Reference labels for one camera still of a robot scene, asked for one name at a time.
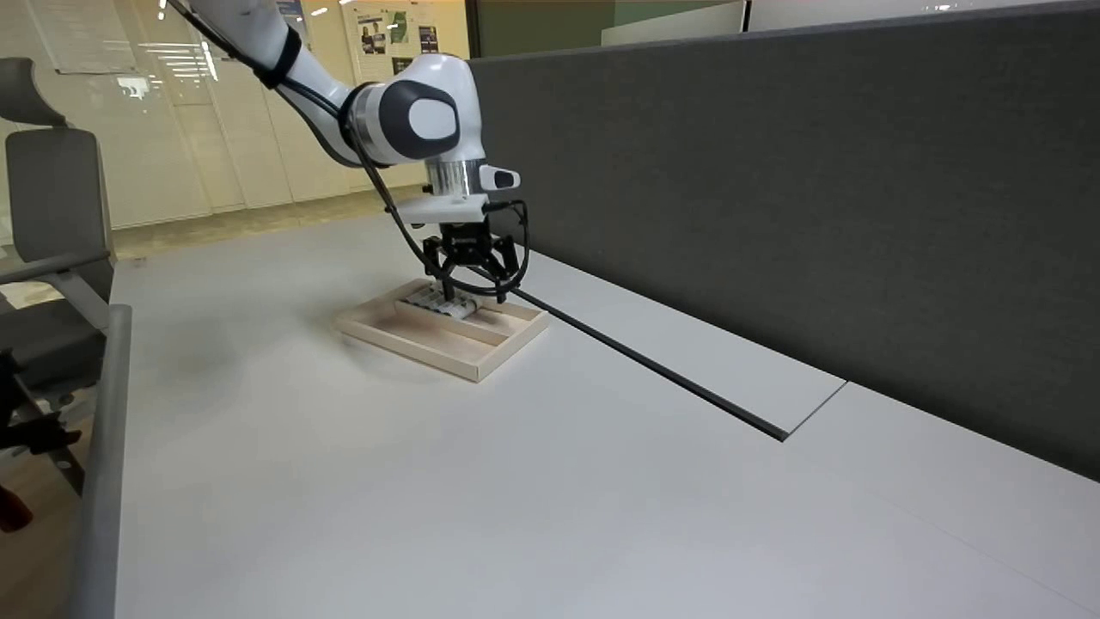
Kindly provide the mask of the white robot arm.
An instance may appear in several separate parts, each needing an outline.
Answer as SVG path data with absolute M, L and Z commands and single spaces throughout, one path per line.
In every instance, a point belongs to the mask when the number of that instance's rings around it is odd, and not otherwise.
M 372 177 L 443 296 L 505 298 L 524 281 L 517 237 L 487 222 L 496 208 L 526 218 L 512 200 L 524 175 L 487 161 L 477 79 L 464 59 L 430 51 L 387 79 L 350 86 L 327 71 L 275 0 L 170 3 L 282 95 L 332 161 Z

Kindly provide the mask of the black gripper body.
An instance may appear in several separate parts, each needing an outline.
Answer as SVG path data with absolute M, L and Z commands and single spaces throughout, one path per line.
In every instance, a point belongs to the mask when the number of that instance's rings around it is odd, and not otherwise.
M 449 266 L 484 266 L 493 242 L 484 222 L 443 222 L 440 234 Z

